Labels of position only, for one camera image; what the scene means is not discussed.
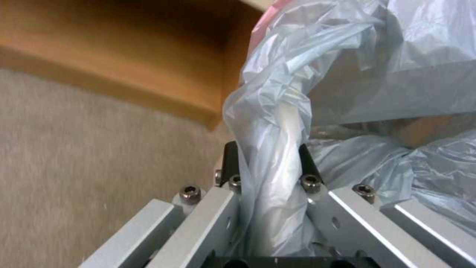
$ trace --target metal bracket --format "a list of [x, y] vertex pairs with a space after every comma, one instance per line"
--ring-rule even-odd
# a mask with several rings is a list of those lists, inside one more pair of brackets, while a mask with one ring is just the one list
[[309, 198], [307, 214], [342, 256], [367, 255], [382, 267], [448, 267], [349, 188]]
[[224, 254], [238, 215], [237, 195], [212, 187], [147, 267], [200, 267], [211, 252]]
[[143, 267], [183, 218], [179, 207], [153, 199], [79, 267]]
[[381, 211], [452, 267], [476, 267], [476, 239], [418, 201], [388, 205]]

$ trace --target wooden panel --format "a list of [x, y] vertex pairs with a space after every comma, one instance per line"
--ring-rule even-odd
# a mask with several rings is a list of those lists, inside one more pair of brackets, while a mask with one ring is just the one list
[[229, 20], [227, 44], [225, 47], [225, 69], [221, 103], [238, 88], [241, 68], [246, 60], [248, 43], [253, 27], [262, 13], [242, 2], [235, 3]]
[[214, 28], [173, 22], [118, 2], [3, 0], [0, 64], [211, 127], [221, 117], [223, 45]]

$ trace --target gray carpet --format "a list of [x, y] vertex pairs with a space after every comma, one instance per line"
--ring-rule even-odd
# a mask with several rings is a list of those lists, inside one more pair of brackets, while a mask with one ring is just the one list
[[0, 69], [0, 267], [75, 267], [150, 199], [208, 188], [231, 137]]

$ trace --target plastic bag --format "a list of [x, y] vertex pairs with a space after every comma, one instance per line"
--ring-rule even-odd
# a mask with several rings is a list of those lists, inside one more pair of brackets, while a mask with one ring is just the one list
[[[475, 4], [457, 2], [295, 0], [275, 15], [223, 108], [238, 142], [245, 254], [314, 254], [297, 186], [311, 118], [342, 124], [475, 110]], [[389, 163], [403, 154], [392, 148]]]
[[329, 189], [362, 182], [383, 204], [413, 197], [476, 237], [476, 130], [413, 151], [375, 135], [308, 147]]

